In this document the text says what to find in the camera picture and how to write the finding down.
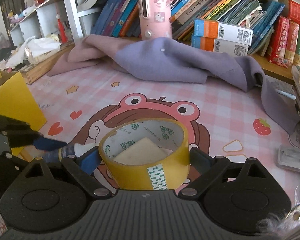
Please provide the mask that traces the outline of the purple pink cloth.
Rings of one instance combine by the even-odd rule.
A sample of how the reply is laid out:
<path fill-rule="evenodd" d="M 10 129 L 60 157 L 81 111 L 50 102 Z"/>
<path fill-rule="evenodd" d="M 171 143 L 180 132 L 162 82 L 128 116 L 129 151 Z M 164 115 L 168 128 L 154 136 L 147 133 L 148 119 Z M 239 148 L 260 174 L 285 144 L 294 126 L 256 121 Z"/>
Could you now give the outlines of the purple pink cloth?
<path fill-rule="evenodd" d="M 167 37 L 132 41 L 89 35 L 64 53 L 48 76 L 103 63 L 145 81 L 206 83 L 211 76 L 244 92 L 259 84 L 262 106 L 270 118 L 288 134 L 300 122 L 300 115 L 288 107 L 253 57 L 200 50 Z"/>

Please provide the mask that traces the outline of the chessboard box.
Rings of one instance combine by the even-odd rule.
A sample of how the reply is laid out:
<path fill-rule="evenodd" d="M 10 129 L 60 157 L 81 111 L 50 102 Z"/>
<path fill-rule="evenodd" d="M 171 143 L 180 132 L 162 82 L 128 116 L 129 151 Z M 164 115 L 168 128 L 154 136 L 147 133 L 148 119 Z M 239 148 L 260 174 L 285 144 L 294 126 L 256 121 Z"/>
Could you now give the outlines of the chessboard box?
<path fill-rule="evenodd" d="M 61 46 L 61 50 L 37 65 L 29 64 L 19 70 L 23 76 L 26 84 L 31 85 L 47 72 L 56 64 L 58 59 L 66 52 L 74 48 L 74 43 L 69 43 Z"/>

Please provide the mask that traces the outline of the white bookshelf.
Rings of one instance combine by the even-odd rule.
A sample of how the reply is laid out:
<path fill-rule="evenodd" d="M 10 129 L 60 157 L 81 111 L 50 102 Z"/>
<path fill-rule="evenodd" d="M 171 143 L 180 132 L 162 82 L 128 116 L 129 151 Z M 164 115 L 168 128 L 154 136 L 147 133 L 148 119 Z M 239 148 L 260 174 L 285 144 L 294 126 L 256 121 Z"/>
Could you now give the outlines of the white bookshelf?
<path fill-rule="evenodd" d="M 89 35 L 106 0 L 23 0 L 26 9 L 21 20 L 12 24 L 8 34 L 14 45 L 29 37 L 41 38 L 60 34 L 58 23 L 64 25 L 70 41 L 78 42 Z"/>

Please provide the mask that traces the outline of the red dictionary book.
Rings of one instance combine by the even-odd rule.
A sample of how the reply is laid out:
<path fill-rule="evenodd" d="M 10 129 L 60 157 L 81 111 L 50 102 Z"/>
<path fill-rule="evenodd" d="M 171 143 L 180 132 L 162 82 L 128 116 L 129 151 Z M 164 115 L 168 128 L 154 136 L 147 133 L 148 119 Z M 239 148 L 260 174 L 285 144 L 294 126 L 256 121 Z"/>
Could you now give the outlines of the red dictionary book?
<path fill-rule="evenodd" d="M 285 5 L 281 15 L 300 25 L 300 4 L 293 0 L 278 0 Z"/>

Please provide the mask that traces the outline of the pink checkered tablecloth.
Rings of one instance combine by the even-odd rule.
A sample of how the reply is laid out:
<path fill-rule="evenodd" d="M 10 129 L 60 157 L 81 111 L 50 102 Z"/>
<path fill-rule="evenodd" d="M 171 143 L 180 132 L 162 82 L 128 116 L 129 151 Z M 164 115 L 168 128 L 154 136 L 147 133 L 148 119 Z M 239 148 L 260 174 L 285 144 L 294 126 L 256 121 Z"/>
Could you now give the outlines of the pink checkered tablecloth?
<path fill-rule="evenodd" d="M 205 84 L 149 82 L 109 67 L 41 77 L 28 86 L 46 118 L 39 130 L 52 139 L 99 142 L 110 129 L 139 118 L 170 118 L 189 130 L 190 146 L 243 162 L 256 157 L 290 198 L 300 173 L 276 165 L 288 135 L 268 117 L 258 87 L 244 92 L 220 79 Z"/>

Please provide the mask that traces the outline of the yellow cardboard box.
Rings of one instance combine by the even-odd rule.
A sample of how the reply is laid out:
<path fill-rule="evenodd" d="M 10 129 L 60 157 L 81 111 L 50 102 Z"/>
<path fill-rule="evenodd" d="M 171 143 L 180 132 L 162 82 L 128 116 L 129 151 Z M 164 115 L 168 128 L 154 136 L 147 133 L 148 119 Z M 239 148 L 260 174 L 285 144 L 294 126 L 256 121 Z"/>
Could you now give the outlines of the yellow cardboard box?
<path fill-rule="evenodd" d="M 0 115 L 24 121 L 37 132 L 46 123 L 45 116 L 20 73 L 0 72 Z M 24 147 L 13 148 L 12 153 L 25 161 L 31 161 L 33 158 Z"/>

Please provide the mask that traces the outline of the orange blue white box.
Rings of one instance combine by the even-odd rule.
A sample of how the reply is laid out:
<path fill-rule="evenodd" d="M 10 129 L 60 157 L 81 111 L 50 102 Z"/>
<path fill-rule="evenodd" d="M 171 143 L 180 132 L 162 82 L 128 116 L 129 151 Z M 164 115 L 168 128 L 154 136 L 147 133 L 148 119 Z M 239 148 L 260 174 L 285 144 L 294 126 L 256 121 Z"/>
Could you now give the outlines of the orange blue white box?
<path fill-rule="evenodd" d="M 252 43 L 253 31 L 239 25 L 212 20 L 194 20 L 191 46 L 205 51 L 246 56 Z"/>

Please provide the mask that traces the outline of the yellow tape roll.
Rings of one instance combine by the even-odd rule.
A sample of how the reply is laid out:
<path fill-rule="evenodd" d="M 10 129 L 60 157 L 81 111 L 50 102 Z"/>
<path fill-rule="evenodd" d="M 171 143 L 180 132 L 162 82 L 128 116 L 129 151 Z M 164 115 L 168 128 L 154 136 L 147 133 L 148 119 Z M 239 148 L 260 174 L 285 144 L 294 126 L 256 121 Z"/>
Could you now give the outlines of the yellow tape roll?
<path fill-rule="evenodd" d="M 190 171 L 186 127 L 175 120 L 139 119 L 107 133 L 100 157 L 123 190 L 175 190 Z"/>

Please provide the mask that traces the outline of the pink cylinder device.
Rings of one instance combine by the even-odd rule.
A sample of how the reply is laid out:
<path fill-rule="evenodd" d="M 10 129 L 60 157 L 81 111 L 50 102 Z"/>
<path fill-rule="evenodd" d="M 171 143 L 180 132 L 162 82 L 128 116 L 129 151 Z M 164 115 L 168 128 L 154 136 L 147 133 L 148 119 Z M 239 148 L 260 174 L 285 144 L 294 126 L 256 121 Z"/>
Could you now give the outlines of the pink cylinder device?
<path fill-rule="evenodd" d="M 142 40 L 172 38 L 170 0 L 138 0 Z"/>

